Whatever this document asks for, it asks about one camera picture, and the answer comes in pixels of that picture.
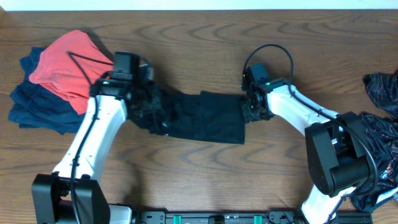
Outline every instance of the wood grain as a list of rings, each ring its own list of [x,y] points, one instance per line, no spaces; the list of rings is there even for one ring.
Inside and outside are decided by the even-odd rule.
[[[157,82],[185,93],[241,93],[241,69],[256,47],[285,46],[295,84],[341,113],[385,116],[367,97],[364,74],[398,66],[397,11],[122,11],[8,12],[0,24],[0,222],[34,223],[30,194],[74,135],[19,129],[7,120],[10,92],[23,79],[19,59],[80,29],[109,56],[147,57]],[[289,61],[277,49],[259,52],[274,77]],[[155,136],[126,123],[114,140],[102,180],[109,203],[176,210],[297,208],[312,187],[304,138],[280,118],[246,125],[243,146]],[[348,202],[344,209],[352,209]],[[397,205],[377,209],[376,223],[396,223]]]
[[[0,26],[2,24],[2,20],[3,20],[3,17],[4,17],[5,13],[6,12],[4,11],[4,9],[0,6]]]

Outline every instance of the fabric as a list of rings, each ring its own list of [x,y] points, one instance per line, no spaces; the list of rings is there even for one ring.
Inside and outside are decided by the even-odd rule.
[[[366,92],[374,104],[398,118],[398,83],[397,75],[376,73],[364,78]],[[352,197],[351,202],[356,209],[373,212],[390,200],[390,194],[398,185],[398,123],[389,118],[379,118],[369,113],[360,115],[366,127],[366,135],[379,171],[379,183],[371,195]],[[365,184],[360,191],[371,187]]]
[[[363,81],[373,103],[398,118],[398,74],[376,73],[366,75]]]
[[[69,102],[29,81],[29,75],[36,69],[44,50],[32,47],[30,55],[20,59],[25,77],[11,93],[15,105],[10,110],[8,120],[19,123],[20,128],[42,127],[61,134],[76,133],[84,115],[78,115]]]
[[[90,84],[69,57],[68,51],[112,63],[98,50],[87,34],[80,30],[74,30],[61,36],[41,53],[39,64],[30,75],[29,80],[69,101],[78,114],[83,114],[87,110]],[[112,65],[92,62],[78,57],[75,57],[75,59],[87,73],[92,83],[104,72],[113,69]]]
[[[239,96],[201,92],[200,95],[159,92],[155,113],[131,120],[151,133],[197,141],[244,144]]]

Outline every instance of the black cable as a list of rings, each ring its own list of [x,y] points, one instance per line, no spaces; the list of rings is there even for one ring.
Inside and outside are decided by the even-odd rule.
[[[249,55],[249,57],[246,59],[244,66],[243,66],[243,75],[246,73],[246,67],[251,59],[251,57],[259,50],[263,49],[264,47],[277,47],[281,50],[283,50],[286,55],[288,56],[289,60],[290,60],[290,75],[289,75],[289,84],[288,84],[288,89],[289,89],[289,93],[291,96],[293,96],[298,102],[300,102],[301,104],[303,104],[304,106],[310,108],[311,110],[317,112],[319,115],[322,115],[325,118],[328,118],[331,121],[336,122],[341,128],[343,128],[344,131],[346,131],[348,134],[350,134],[352,137],[354,137],[359,143],[360,145],[364,148],[367,157],[370,161],[370,165],[374,171],[374,179],[373,179],[373,186],[368,189],[365,192],[356,192],[356,193],[350,193],[350,194],[344,194],[341,198],[346,198],[346,197],[350,197],[350,196],[362,196],[362,195],[369,195],[371,194],[377,187],[377,183],[379,181],[378,178],[378,172],[377,172],[377,166],[376,163],[373,159],[373,156],[371,154],[371,152],[369,151],[369,149],[366,147],[365,143],[361,140],[361,138],[356,134],[356,132],[354,132],[351,128],[345,126],[342,122],[338,121],[335,118],[332,118],[331,116],[325,114],[322,112],[322,109],[317,110],[316,108],[314,108],[313,106],[309,105],[308,103],[304,102],[302,99],[300,99],[298,96],[295,95],[295,92],[292,91],[292,82],[293,82],[293,75],[294,75],[294,63],[293,63],[293,58],[291,56],[291,54],[289,53],[289,51],[287,51],[284,47],[277,45],[277,44],[266,44],[266,45],[262,45],[260,47],[258,47],[256,50],[254,50],[254,52],[252,54]]]
[[[102,62],[102,61],[99,61],[99,60],[95,60],[95,59],[92,59],[92,58],[88,58],[88,57],[85,57],[85,56],[82,56],[82,55],[75,54],[73,52],[68,52],[68,55],[73,60],[73,62],[77,65],[77,67],[80,69],[82,74],[85,76],[85,78],[87,79],[87,82],[89,83],[89,85],[92,85],[92,83],[91,83],[88,75],[85,73],[84,69],[80,66],[80,64],[73,58],[73,56],[80,57],[80,58],[87,59],[87,60],[91,60],[93,62],[103,63],[105,65],[113,65],[112,63]],[[76,151],[75,158],[73,158],[73,160],[72,160],[72,171],[71,171],[71,174],[70,174],[70,196],[72,198],[73,213],[75,215],[77,224],[81,224],[81,220],[80,220],[80,213],[79,213],[79,209],[78,209],[78,206],[77,206],[77,198],[76,198],[76,192],[75,192],[76,167],[78,165],[80,152],[83,149],[83,146],[84,146],[84,144],[86,142],[86,139],[87,139],[91,129],[93,129],[95,121],[97,120],[98,103],[97,103],[97,97],[96,96],[94,97],[94,105],[95,105],[95,112],[94,112],[94,115],[93,115],[93,119],[91,120],[91,123],[88,126],[88,129],[87,129],[85,135],[83,136],[83,139],[81,140],[79,148]]]
[[[331,218],[333,218],[333,214],[337,212],[338,208],[340,207],[340,205],[343,203],[343,201],[345,201],[346,197],[343,195],[340,197],[340,200],[337,202],[336,206],[333,208],[333,210],[331,211],[331,213],[328,215],[328,219],[326,220],[326,224],[329,224],[331,221]]]

